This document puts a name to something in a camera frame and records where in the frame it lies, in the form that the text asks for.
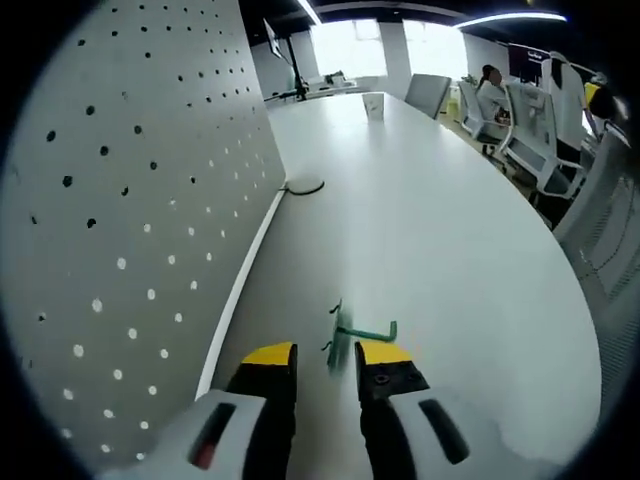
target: pegboard hole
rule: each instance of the pegboard hole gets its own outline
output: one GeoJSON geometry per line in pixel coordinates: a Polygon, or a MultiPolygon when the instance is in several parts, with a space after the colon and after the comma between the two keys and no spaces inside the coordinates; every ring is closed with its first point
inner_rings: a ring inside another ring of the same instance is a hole
{"type": "Polygon", "coordinates": [[[91,302],[91,308],[96,313],[102,312],[102,301],[99,298],[94,298],[91,302]]]}

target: pegboard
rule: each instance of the pegboard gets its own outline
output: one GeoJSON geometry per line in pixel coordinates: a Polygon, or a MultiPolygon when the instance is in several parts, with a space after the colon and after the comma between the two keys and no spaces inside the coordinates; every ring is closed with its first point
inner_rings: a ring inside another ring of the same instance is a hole
{"type": "Polygon", "coordinates": [[[101,4],[26,100],[2,177],[7,329],[93,470],[194,399],[284,181],[236,0],[101,4]]]}

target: seated woman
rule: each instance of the seated woman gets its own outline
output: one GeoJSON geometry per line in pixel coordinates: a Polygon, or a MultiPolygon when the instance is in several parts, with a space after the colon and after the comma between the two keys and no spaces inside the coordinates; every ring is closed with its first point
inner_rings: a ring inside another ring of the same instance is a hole
{"type": "Polygon", "coordinates": [[[508,126],[511,123],[507,97],[501,87],[502,74],[493,65],[482,67],[482,78],[476,90],[480,110],[485,120],[508,126]]]}

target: white wall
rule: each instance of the white wall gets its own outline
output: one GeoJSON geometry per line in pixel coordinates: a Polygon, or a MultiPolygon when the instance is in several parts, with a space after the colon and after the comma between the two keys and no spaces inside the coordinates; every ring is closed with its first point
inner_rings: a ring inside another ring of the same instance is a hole
{"type": "Polygon", "coordinates": [[[378,89],[404,100],[411,82],[411,67],[402,23],[381,23],[380,37],[387,62],[387,76],[380,78],[378,89]]]}
{"type": "MultiPolygon", "coordinates": [[[[368,78],[367,85],[371,85],[375,90],[404,99],[411,81],[409,51],[407,50],[404,27],[402,23],[380,23],[380,36],[387,62],[387,76],[368,78]]],[[[482,66],[491,64],[500,69],[505,78],[508,77],[509,52],[506,47],[472,35],[463,34],[463,37],[467,49],[469,73],[480,79],[482,66]]],[[[291,42],[300,74],[306,79],[317,77],[319,75],[318,65],[313,52],[310,32],[292,35],[291,42]]],[[[280,41],[280,48],[288,56],[289,52],[284,40],[280,41]]],[[[271,96],[273,92],[283,92],[292,86],[289,84],[290,70],[287,64],[271,53],[268,43],[253,47],[251,53],[263,97],[271,96]]]]}
{"type": "MultiPolygon", "coordinates": [[[[317,77],[319,75],[318,64],[316,63],[316,56],[313,52],[309,32],[293,34],[291,36],[291,44],[296,56],[300,75],[302,75],[303,78],[317,77]]],[[[280,50],[283,55],[290,60],[289,48],[287,47],[286,41],[280,40],[280,50]]],[[[258,81],[260,82],[263,98],[270,97],[274,92],[281,93],[293,88],[290,80],[292,76],[290,67],[284,60],[271,53],[269,43],[265,42],[252,47],[251,55],[253,56],[253,63],[255,64],[256,73],[258,74],[258,81]]]]}

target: office chair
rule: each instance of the office chair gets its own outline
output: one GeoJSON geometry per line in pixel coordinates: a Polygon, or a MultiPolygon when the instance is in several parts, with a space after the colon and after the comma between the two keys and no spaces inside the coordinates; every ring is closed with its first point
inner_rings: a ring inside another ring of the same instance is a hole
{"type": "Polygon", "coordinates": [[[482,144],[482,154],[497,164],[503,173],[506,173],[505,165],[493,158],[496,145],[502,143],[508,132],[508,127],[493,120],[486,119],[482,115],[480,103],[475,88],[467,82],[460,82],[460,125],[471,138],[482,144]]]}
{"type": "Polygon", "coordinates": [[[505,85],[505,91],[511,126],[500,151],[536,178],[536,188],[543,195],[572,198],[584,180],[585,171],[582,166],[562,160],[556,154],[551,95],[519,83],[505,85]]]}
{"type": "Polygon", "coordinates": [[[451,85],[449,77],[414,74],[404,101],[434,120],[438,117],[451,85]]]}
{"type": "Polygon", "coordinates": [[[601,418],[615,408],[640,332],[640,177],[634,160],[624,135],[605,125],[584,186],[553,231],[598,337],[601,418]]]}

